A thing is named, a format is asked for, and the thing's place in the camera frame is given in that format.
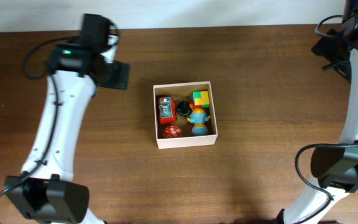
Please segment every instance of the toy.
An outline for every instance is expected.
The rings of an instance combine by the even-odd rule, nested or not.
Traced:
[[[170,124],[177,120],[175,112],[175,101],[172,96],[161,97],[158,99],[158,108],[160,110],[160,124]]]
[[[209,96],[208,91],[194,91],[193,102],[195,108],[209,108]]]
[[[208,128],[205,126],[205,122],[209,121],[211,116],[207,116],[206,112],[201,108],[195,108],[187,120],[194,123],[194,127],[191,133],[194,136],[204,136],[208,134]]]
[[[181,129],[176,125],[169,125],[164,129],[162,133],[163,138],[180,138],[182,137]]]
[[[187,101],[182,101],[178,104],[177,112],[182,116],[189,116],[192,112],[190,103]]]

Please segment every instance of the yellow cube face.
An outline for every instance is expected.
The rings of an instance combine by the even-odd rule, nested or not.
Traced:
[[[202,105],[203,104],[203,100],[201,98],[195,98],[194,99],[194,104],[195,105]]]
[[[208,91],[201,91],[201,99],[203,100],[203,104],[209,104]]]

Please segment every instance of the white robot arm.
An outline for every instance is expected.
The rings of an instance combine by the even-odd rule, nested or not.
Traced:
[[[348,44],[346,47],[351,49],[351,93],[347,118],[340,144],[335,147],[314,146],[316,149],[311,161],[314,177],[310,180],[311,184],[331,194],[332,199],[328,198],[326,193],[306,186],[295,203],[280,212],[276,219],[279,224],[319,223],[335,203],[358,189],[358,147],[346,146],[358,144],[358,1],[347,1],[342,32],[337,35],[341,35],[342,37],[337,39],[342,39],[342,44]],[[325,56],[333,64],[343,65],[343,62],[336,61],[336,58]],[[340,70],[342,73],[346,69],[342,67]]]
[[[71,183],[75,146],[96,87],[126,89],[129,65],[113,60],[118,29],[104,17],[85,14],[81,35],[68,40],[47,65],[44,111],[22,175],[8,176],[0,197],[6,194],[25,218],[41,223],[104,224],[88,208],[88,188]]]

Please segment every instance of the red dice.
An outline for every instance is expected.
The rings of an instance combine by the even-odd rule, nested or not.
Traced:
[[[162,133],[163,138],[180,138],[181,136],[181,129],[176,125],[167,126]]]

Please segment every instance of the blue toy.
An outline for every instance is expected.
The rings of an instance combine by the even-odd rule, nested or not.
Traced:
[[[205,122],[209,121],[211,116],[207,116],[205,111],[201,108],[195,108],[187,120],[194,124],[191,133],[194,136],[204,136],[208,134],[208,128],[204,125]]]

